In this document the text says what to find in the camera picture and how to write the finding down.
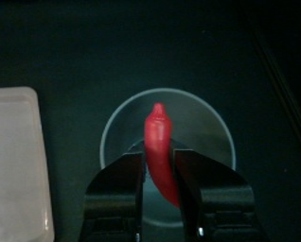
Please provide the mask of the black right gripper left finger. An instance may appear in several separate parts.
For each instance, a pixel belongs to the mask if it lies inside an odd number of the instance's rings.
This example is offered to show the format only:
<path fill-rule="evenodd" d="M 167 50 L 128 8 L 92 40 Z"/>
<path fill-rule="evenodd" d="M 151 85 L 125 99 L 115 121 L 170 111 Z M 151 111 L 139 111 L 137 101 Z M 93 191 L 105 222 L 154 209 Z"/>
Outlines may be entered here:
<path fill-rule="evenodd" d="M 140 151 L 99 172 L 84 194 L 79 242 L 141 242 L 143 182 Z"/>

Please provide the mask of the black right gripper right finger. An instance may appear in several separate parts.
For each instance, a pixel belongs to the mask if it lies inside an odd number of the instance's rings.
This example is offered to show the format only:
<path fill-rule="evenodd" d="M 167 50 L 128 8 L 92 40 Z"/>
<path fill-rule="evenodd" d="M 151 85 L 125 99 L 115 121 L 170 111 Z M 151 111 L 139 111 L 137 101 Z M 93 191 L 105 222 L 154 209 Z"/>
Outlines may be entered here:
<path fill-rule="evenodd" d="M 190 149 L 174 150 L 184 242 L 269 242 L 243 177 Z"/>

